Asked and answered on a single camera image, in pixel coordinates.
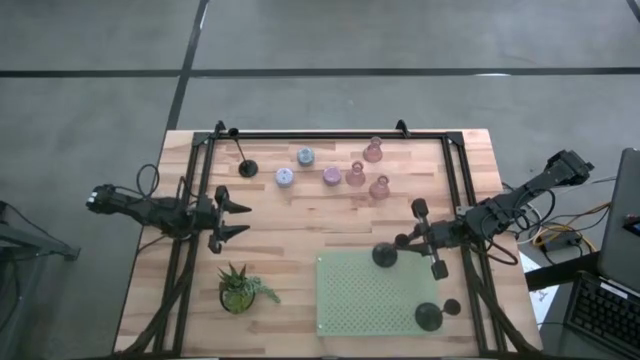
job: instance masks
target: wooden tabletop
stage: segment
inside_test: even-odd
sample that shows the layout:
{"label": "wooden tabletop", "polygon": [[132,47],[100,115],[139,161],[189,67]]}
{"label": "wooden tabletop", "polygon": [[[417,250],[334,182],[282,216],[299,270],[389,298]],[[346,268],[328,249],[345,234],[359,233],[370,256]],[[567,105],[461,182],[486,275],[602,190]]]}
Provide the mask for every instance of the wooden tabletop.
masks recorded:
{"label": "wooden tabletop", "polygon": [[[478,200],[502,190],[498,167],[487,130],[463,130],[468,161]],[[160,159],[159,195],[173,196],[189,157],[191,131],[167,134]],[[228,224],[250,224],[251,229],[223,245],[222,254],[207,248],[209,233],[200,241],[193,279],[183,356],[473,356],[477,347],[469,309],[467,287],[459,249],[443,250],[441,257],[449,277],[438,282],[439,298],[455,298],[462,312],[445,315],[440,335],[414,337],[325,337],[316,336],[315,255],[325,249],[371,249],[378,242],[392,242],[398,233],[409,232],[415,224],[409,204],[422,197],[429,205],[429,220],[452,219],[452,205],[440,142],[435,140],[386,140],[381,162],[364,162],[367,182],[349,187],[343,179],[336,187],[322,182],[322,169],[338,166],[343,175],[354,160],[362,160],[362,140],[247,140],[242,147],[255,160],[259,173],[250,179],[237,173],[240,154],[230,141],[217,141],[209,180],[212,197],[217,185],[229,189],[231,199],[249,206],[252,212],[227,215]],[[296,151],[310,146],[316,154],[311,168],[301,168]],[[460,194],[464,194],[458,171]],[[294,169],[295,184],[280,189],[275,171]],[[389,177],[391,196],[373,200],[368,186],[380,174]],[[144,230],[141,245],[158,237],[153,228]],[[502,246],[517,254],[512,237],[496,237]],[[126,348],[144,329],[158,309],[170,241],[161,241],[141,253],[135,263],[131,285],[116,341],[116,350]],[[218,300],[218,267],[228,262],[261,277],[282,299],[275,304],[258,296],[241,315],[224,311]],[[491,262],[498,300],[514,325],[534,346],[541,348],[527,286],[520,266]],[[483,318],[490,344],[491,325],[486,308]],[[170,318],[167,341],[173,338],[175,311]]]}

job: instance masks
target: pink vase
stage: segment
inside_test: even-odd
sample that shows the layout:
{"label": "pink vase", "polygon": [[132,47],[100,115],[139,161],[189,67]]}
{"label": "pink vase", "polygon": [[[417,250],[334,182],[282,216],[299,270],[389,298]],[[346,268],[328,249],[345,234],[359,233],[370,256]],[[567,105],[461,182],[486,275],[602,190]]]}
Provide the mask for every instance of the pink vase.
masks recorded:
{"label": "pink vase", "polygon": [[382,139],[377,136],[372,137],[371,143],[362,152],[364,159],[368,162],[378,162],[382,160],[382,149],[380,145],[382,145]]}
{"label": "pink vase", "polygon": [[369,194],[376,200],[382,200],[389,197],[389,178],[381,175],[376,182],[369,187]]}
{"label": "pink vase", "polygon": [[364,165],[362,161],[354,161],[351,164],[351,170],[347,171],[347,175],[345,178],[347,179],[347,184],[353,187],[360,187],[367,180],[367,177],[362,172]]}

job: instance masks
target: small jar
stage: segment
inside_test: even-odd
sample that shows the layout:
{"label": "small jar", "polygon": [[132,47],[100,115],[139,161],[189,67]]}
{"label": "small jar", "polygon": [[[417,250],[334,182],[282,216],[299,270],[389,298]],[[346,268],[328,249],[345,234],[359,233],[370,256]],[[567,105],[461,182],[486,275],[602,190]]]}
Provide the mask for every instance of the small jar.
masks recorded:
{"label": "small jar", "polygon": [[369,194],[376,200],[386,199],[390,193],[389,178],[384,175],[381,175],[378,180],[369,187]]}
{"label": "small jar", "polygon": [[298,164],[303,167],[313,165],[315,160],[315,155],[313,154],[313,150],[311,148],[305,147],[298,150]]}
{"label": "small jar", "polygon": [[336,186],[340,184],[342,174],[340,174],[340,169],[335,166],[330,166],[322,172],[322,179],[325,184],[329,186]]}
{"label": "small jar", "polygon": [[367,180],[362,169],[364,169],[362,161],[354,161],[353,164],[351,164],[351,169],[347,171],[347,175],[345,176],[347,184],[353,187],[362,186]]}
{"label": "small jar", "polygon": [[382,139],[377,136],[372,137],[371,143],[362,152],[362,157],[371,163],[382,160],[382,149],[380,148],[380,145],[382,145]]}
{"label": "small jar", "polygon": [[282,168],[276,171],[276,184],[280,188],[288,188],[293,185],[293,170],[289,168]]}

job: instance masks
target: concrete floor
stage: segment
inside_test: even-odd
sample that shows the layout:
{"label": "concrete floor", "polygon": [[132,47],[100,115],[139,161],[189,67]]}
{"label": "concrete floor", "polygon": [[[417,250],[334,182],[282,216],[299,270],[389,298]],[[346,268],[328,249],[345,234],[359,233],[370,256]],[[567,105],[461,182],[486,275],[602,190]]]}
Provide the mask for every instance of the concrete floor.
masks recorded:
{"label": "concrete floor", "polygon": [[[178,69],[197,5],[0,0],[0,70]],[[194,68],[638,66],[638,35],[623,0],[212,0]],[[83,248],[75,263],[47,260],[22,358],[110,352],[140,226],[94,215],[84,201],[97,184],[133,186],[140,165],[157,161],[176,84],[0,78],[0,198]],[[219,119],[390,128],[400,118],[412,128],[489,128],[504,181],[525,181],[563,148],[599,178],[638,146],[639,93],[638,76],[192,79],[178,129]],[[561,196],[556,213],[586,210],[611,190]],[[586,235],[599,246],[602,231]],[[561,319],[566,295],[548,321]],[[557,337],[543,329],[546,348],[570,352]]]}

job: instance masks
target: green pegboard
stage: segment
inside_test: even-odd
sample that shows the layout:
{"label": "green pegboard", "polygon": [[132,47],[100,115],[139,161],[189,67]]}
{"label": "green pegboard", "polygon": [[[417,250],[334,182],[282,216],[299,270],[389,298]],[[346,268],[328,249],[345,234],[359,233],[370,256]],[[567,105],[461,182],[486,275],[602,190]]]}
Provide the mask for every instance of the green pegboard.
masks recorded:
{"label": "green pegboard", "polygon": [[398,252],[390,268],[371,250],[325,252],[316,259],[318,336],[426,335],[414,319],[423,302],[438,306],[429,258]]}

